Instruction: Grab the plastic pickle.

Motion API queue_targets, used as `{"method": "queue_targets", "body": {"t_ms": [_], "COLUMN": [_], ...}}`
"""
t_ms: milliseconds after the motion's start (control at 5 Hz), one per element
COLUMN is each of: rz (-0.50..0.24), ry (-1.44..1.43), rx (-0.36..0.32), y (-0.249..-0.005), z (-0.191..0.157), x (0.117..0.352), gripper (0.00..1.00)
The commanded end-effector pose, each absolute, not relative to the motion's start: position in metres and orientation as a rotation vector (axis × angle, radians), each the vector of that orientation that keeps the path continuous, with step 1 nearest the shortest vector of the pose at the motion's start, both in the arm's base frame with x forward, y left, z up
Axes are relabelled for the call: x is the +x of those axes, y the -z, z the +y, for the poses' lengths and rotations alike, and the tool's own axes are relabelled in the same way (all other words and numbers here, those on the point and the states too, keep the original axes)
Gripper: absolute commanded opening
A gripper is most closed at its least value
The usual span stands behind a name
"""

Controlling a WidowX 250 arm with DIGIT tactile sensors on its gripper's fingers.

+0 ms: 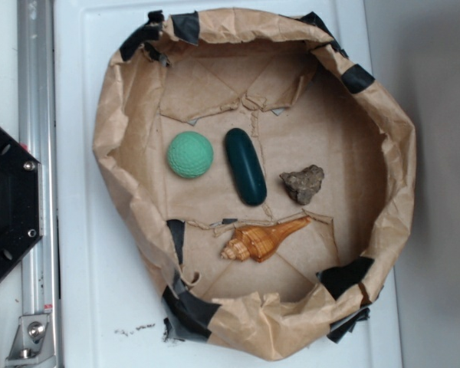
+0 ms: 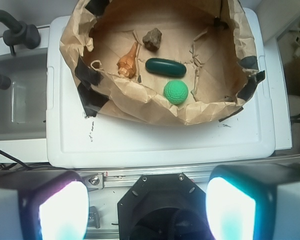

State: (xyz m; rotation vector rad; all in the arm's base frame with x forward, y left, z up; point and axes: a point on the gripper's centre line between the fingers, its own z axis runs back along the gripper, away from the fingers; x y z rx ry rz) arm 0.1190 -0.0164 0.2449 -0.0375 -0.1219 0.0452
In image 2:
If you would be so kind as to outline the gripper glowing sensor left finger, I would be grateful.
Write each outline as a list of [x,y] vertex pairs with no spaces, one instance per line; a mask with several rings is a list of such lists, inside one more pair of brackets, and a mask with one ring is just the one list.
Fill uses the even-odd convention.
[[0,171],[0,240],[82,240],[89,194],[73,170]]

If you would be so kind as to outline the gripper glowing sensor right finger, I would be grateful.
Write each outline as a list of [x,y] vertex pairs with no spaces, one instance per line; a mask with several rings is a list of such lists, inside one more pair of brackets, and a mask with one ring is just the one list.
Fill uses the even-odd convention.
[[205,208],[217,240],[300,240],[300,163],[218,165]]

